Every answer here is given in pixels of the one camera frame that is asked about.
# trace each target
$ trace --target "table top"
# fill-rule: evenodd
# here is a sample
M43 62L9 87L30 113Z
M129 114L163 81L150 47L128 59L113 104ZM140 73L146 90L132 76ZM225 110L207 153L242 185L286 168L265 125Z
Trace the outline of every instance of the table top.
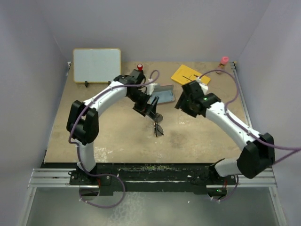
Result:
M148 77L157 69L158 83L174 84L176 101L182 93L181 85L170 77L185 64L201 73L214 69L218 62L126 62L122 74L130 74L137 64L143 64ZM226 71L232 72L230 66ZM216 94L224 103L236 93L233 80L226 74L209 74L209 92ZM71 104L84 101L105 89L108 84L91 83L86 88L73 81L71 65L62 99L53 125L45 162L77 162L75 145L68 143L66 124ZM238 157L240 150L228 135L213 122L198 116L193 118L174 108L175 102L157 106L164 119L160 123L164 136L156 137L153 121L143 117L132 108L134 103L123 98L99 118L99 134L94 141L96 162L216 162L222 158ZM229 109L242 121L246 121L240 98Z

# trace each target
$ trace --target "bottle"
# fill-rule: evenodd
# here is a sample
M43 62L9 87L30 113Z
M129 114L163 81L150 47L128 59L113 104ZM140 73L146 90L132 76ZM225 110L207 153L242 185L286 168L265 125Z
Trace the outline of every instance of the bottle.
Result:
M229 62L229 57L223 56L220 64L217 66L217 69L222 69L224 70L225 65Z

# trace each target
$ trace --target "purple cable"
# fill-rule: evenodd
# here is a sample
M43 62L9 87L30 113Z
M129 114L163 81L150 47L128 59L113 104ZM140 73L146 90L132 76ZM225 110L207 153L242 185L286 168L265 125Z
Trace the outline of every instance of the purple cable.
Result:
M237 186L238 186L238 183L239 183L239 177L238 177L238 175L236 175L236 184L235 184L235 187L233 188L233 190L230 192L230 194L227 195L226 197L222 198L222 199L212 199L212 200L215 200L215 201L217 201L217 202L221 202L221 201L227 200L227 199L230 198L230 197L234 194L234 192L236 191Z
M266 146L272 147L272 148L276 148L276 149L280 149L280 150L288 150L288 151L292 151L291 153L289 153L289 154L287 154L287 155L281 157L281 158L278 159L277 161L275 161L274 165L277 164L277 163L279 163L279 162L281 162L281 161L283 161L284 159L288 158L289 156L291 156L291 155L293 155L293 154L295 154L295 153L297 153L297 152L299 152L299 151L301 150L301 147L285 147L285 146L273 145L273 144L264 142L264 141L260 140L257 136L255 136L253 133L251 133L250 131L248 131L246 128L244 128L242 125L240 125L237 121L235 121L235 120L229 115L229 113L228 113L228 105L231 104L232 102L234 102L234 101L237 99L237 97L238 97L238 84L237 84L237 81L235 80L235 78L234 78L229 72L224 71L224 70L221 70L221 69L215 69L215 70L208 71L208 72L202 74L199 78L202 78L204 75L209 74L209 73L211 73L211 72L223 72L223 73L226 73L228 76L230 76L230 77L233 79L233 81L234 81L235 84L236 84L236 95L235 95L235 97L234 97L232 100L230 100L230 101L228 101L228 102L225 103L225 108L224 108L227 117L228 117L235 125L237 125L237 126L238 126L239 128L241 128L244 132L248 133L248 135L250 135L252 138L254 138L255 140L257 140L258 142L262 143L263 145L266 145Z
M152 75L153 75L155 72L157 72L158 75L157 75L157 77L156 77L153 81L151 81L151 82L147 82L147 83L144 83L144 84L138 84L138 85L119 85L119 86L114 86L114 87L112 87L111 89L107 89L107 90L105 90L104 92L98 94L98 95L95 97L94 101L97 101L97 100L98 100L100 97L102 97L104 94L106 94L106 93L108 93L109 91L111 91L111 90L113 90L113 89L116 89L116 88L121 88L121 87L141 87L141 86L149 85L149 84L155 82L155 81L159 78L159 76L160 76L159 71L158 71L158 70L154 70L154 71L151 72L150 78L152 77ZM74 133L74 131L75 131L75 127L77 126L77 124L78 124L78 122L80 121L81 117L83 116L84 112L85 112L92 104L93 104L93 101L91 101L91 102L90 102L90 103L82 110L82 112L81 112L81 113L79 114L79 116L77 117L77 119L76 119L76 121L75 121L75 123L74 123L74 125L73 125L73 127L72 127L72 129L71 129L71 132L70 132L70 135L69 135L69 138L68 138L68 142L69 142L70 144L75 144L75 145L76 145L76 149L77 149L77 157L78 157L78 159L79 159L80 166L82 167L83 171L84 171L87 175L89 175L89 176L91 176L91 177L97 177L97 178L98 178L98 177L102 177L102 176L110 176L110 177L114 177L114 178L116 178L117 180L120 181L120 183L121 183L121 185L122 185L122 188L123 188L122 197L121 197L121 199L120 199L117 203L115 203L115 204L113 204L113 205L109 205L109 206L97 205L97 204L94 204L94 203L92 203L92 202L89 202L89 201L83 199L82 196L81 196L81 194L79 194L80 200L84 201L85 203L90 204L90 205L95 206L95 207L98 207L98 208L109 209L109 208L113 208L113 207L119 205L119 204L123 201L123 199L124 199L124 197L125 197L125 195L126 195L126 187L125 187L123 181L122 181L119 177L117 177L116 175L113 175L113 174L110 174L110 173L105 173L105 174L91 174L91 173L89 173L89 172L86 170L86 168L84 167L84 164L83 164L82 161L81 161L81 157L80 157L80 153L79 153L79 143L76 142L76 141L71 141L72 136L73 136L73 133Z

